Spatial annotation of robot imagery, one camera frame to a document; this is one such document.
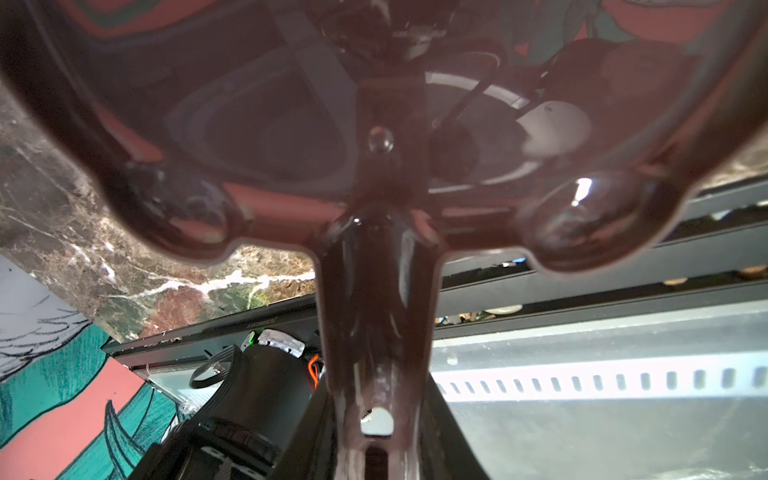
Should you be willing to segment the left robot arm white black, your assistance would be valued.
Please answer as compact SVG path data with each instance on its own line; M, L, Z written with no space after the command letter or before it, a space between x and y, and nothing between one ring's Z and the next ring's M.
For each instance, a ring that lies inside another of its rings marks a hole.
M231 345L214 364L220 386L190 419L152 444L133 479L400 479L396 456L376 437L349 467L339 457L335 413L325 386L313 388L300 360L275 348Z

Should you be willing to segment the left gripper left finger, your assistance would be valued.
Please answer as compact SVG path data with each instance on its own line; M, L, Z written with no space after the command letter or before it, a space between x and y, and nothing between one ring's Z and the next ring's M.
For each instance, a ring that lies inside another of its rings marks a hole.
M336 418L327 382L321 380L269 480L333 479L336 470Z

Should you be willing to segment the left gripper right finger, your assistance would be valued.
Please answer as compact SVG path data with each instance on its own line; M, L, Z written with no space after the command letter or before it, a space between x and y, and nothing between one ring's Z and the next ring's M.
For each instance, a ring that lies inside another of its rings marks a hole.
M427 383L419 417L421 479L488 480L435 383Z

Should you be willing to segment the dark brown dustpan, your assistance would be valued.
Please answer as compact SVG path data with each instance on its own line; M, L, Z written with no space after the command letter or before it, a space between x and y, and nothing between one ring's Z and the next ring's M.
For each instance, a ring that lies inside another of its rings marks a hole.
M662 238L766 123L767 5L5 1L1 77L155 249L308 254L342 465L421 479L445 262Z

